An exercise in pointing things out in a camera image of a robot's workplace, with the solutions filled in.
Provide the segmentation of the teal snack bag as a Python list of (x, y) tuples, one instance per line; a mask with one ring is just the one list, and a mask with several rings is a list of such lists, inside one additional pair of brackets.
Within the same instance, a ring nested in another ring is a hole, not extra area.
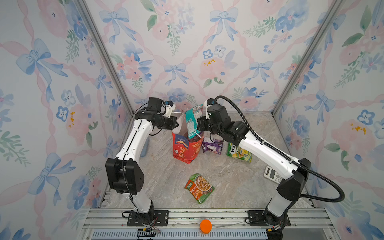
[(187, 123), (188, 138), (191, 140), (195, 136), (201, 137), (201, 131), (198, 130), (198, 119), (203, 115), (203, 104), (197, 105), (185, 113)]

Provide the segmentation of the purple snack packet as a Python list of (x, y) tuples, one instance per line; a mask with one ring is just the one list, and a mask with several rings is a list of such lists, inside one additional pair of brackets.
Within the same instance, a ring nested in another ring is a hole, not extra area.
[(224, 140), (220, 136), (208, 135), (205, 136), (202, 142), (203, 153), (212, 152), (217, 155), (221, 155), (223, 150)]

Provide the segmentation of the green Fox's tea candy bag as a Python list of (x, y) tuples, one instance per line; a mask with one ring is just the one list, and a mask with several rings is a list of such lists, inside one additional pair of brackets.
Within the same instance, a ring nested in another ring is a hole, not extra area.
[(228, 143), (227, 156), (251, 163), (253, 155), (247, 150), (244, 150), (232, 143)]

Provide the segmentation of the red paper gift bag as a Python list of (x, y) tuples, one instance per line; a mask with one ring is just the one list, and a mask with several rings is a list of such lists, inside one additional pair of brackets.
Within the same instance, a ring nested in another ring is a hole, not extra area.
[(200, 133), (192, 139), (189, 139), (184, 114), (178, 116), (177, 123), (179, 126), (172, 130), (173, 157), (186, 164), (190, 164), (194, 159), (196, 159), (200, 152), (204, 139), (204, 133)]

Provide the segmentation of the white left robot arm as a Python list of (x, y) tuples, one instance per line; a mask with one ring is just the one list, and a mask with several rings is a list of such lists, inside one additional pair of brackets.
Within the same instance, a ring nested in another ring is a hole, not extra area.
[(175, 109), (172, 101), (150, 97), (148, 103), (135, 112), (133, 128), (120, 152), (106, 161), (110, 188), (127, 195), (138, 214), (152, 216), (154, 212), (153, 202), (142, 191), (145, 181), (139, 166), (142, 151), (154, 128), (173, 130), (179, 126), (177, 117), (172, 116)]

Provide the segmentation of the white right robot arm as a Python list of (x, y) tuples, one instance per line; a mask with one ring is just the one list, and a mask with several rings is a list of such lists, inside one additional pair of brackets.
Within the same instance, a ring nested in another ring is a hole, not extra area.
[(275, 195), (263, 212), (263, 222), (269, 226), (282, 225), (288, 210), (299, 200), (308, 173), (294, 165), (293, 158), (261, 138), (250, 126), (245, 116), (242, 121), (232, 121), (225, 106), (213, 99), (205, 101), (206, 113), (198, 119), (198, 130), (220, 136), (264, 161), (281, 177)]

